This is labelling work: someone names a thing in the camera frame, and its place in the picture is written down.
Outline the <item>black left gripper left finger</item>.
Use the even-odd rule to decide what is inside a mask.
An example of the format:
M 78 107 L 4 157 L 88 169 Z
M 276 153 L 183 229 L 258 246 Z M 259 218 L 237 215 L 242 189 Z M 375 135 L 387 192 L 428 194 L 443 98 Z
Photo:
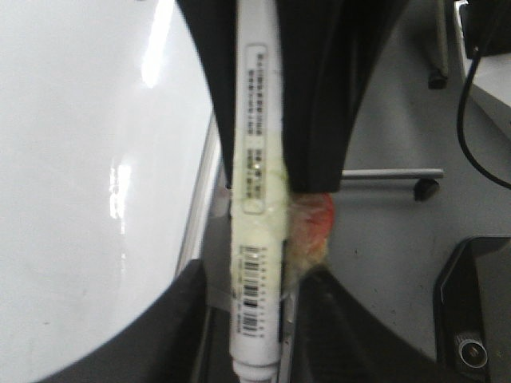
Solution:
M 36 382 L 233 382 L 227 317 L 207 304 L 202 261 L 186 265 L 125 328 Z

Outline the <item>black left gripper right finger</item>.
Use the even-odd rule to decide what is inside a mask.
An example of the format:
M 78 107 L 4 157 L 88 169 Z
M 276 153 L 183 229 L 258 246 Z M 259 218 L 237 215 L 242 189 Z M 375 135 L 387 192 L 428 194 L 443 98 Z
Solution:
M 292 382 L 453 382 L 384 326 L 326 267 L 299 281 Z

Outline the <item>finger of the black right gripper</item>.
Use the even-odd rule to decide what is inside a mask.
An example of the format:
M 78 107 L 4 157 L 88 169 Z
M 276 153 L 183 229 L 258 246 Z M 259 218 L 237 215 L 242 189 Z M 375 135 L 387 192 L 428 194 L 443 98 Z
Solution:
M 283 158 L 295 193 L 337 192 L 359 107 L 405 1 L 279 1 Z
M 236 2 L 177 3 L 199 55 L 215 113 L 226 187 L 232 188 L 236 124 Z

